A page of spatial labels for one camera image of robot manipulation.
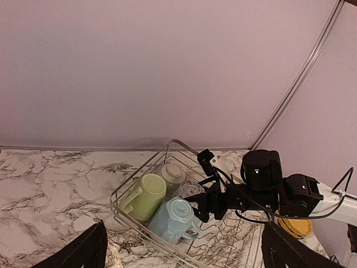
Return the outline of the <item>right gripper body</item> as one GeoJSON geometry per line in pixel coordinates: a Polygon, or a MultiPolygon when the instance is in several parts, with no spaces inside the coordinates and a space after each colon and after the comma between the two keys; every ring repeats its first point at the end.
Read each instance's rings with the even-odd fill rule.
{"type": "Polygon", "coordinates": [[[237,187],[228,185],[227,190],[222,193],[218,184],[212,185],[206,191],[206,205],[208,211],[214,215],[216,220],[222,220],[226,212],[230,209],[245,212],[247,210],[262,210],[258,205],[254,204],[245,195],[253,199],[256,203],[266,208],[268,204],[268,192],[255,192],[249,190],[245,184],[238,184],[237,187]]]}

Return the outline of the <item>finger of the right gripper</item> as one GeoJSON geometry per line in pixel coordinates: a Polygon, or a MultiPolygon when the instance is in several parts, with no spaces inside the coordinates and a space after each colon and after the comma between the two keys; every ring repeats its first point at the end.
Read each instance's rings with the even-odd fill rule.
{"type": "Polygon", "coordinates": [[[202,186],[206,193],[217,193],[220,192],[220,182],[213,180],[203,180],[199,182],[199,185],[202,186]]]}
{"type": "Polygon", "coordinates": [[[197,208],[193,208],[195,217],[197,217],[203,223],[207,223],[209,221],[211,213],[211,198],[209,193],[192,195],[190,197],[184,198],[184,200],[197,204],[197,208]]]}

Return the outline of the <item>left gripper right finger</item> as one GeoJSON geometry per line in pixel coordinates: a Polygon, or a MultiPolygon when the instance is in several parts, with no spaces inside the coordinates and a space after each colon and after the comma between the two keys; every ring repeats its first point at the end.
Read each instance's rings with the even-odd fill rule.
{"type": "Polygon", "coordinates": [[[333,268],[341,265],[313,251],[274,222],[266,222],[262,233],[264,266],[268,268],[333,268]]]}

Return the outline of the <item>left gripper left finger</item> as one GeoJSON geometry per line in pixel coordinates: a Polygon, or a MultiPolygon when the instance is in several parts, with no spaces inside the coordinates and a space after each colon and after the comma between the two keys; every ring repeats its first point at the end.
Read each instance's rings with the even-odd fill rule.
{"type": "Polygon", "coordinates": [[[60,251],[33,265],[33,268],[104,267],[107,248],[107,231],[104,222],[99,221],[60,251]]]}

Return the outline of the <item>clear glass back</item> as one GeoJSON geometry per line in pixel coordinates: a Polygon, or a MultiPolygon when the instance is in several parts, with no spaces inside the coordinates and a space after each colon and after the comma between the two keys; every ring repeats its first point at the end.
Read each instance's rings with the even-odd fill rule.
{"type": "Polygon", "coordinates": [[[204,191],[205,190],[201,185],[189,181],[180,186],[179,196],[185,199],[187,197],[203,193],[204,191]]]}

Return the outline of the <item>yellow plate back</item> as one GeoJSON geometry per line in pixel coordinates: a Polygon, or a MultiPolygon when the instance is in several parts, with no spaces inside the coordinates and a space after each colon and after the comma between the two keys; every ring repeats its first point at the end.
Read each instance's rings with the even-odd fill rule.
{"type": "Polygon", "coordinates": [[[296,239],[305,238],[312,233],[310,220],[278,218],[278,224],[296,239]]]}

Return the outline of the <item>light blue mug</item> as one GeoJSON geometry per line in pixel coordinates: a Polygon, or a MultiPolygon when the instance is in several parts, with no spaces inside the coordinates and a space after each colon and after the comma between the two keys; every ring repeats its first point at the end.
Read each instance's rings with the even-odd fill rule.
{"type": "Polygon", "coordinates": [[[181,238],[195,240],[200,234],[191,204],[178,197],[158,208],[148,224],[148,229],[171,245],[181,238]]]}

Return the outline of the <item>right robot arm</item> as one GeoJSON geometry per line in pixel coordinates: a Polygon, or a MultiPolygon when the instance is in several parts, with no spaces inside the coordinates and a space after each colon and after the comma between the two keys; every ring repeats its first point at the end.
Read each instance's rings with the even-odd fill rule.
{"type": "Polygon", "coordinates": [[[187,197],[197,203],[195,216],[206,223],[209,215],[221,220],[228,210],[237,213],[263,211],[282,219],[323,219],[356,226],[356,196],[329,187],[303,174],[283,177],[279,153],[253,150],[242,158],[237,184],[233,175],[223,170],[224,164],[208,149],[197,155],[207,179],[199,184],[211,186],[204,192],[187,197]]]}

